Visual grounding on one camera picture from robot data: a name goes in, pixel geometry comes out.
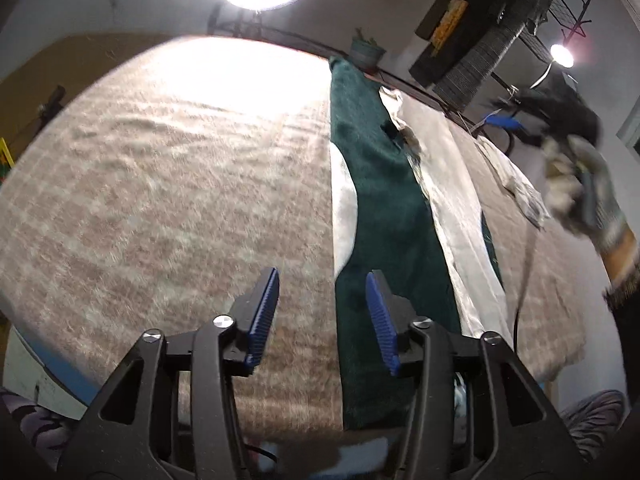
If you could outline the gloved right hand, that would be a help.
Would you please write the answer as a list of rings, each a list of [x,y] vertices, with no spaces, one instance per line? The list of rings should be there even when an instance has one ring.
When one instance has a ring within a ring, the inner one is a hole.
[[[618,203],[608,164],[581,136],[544,142],[546,204],[565,229],[590,239],[612,285],[637,262],[639,244]]]

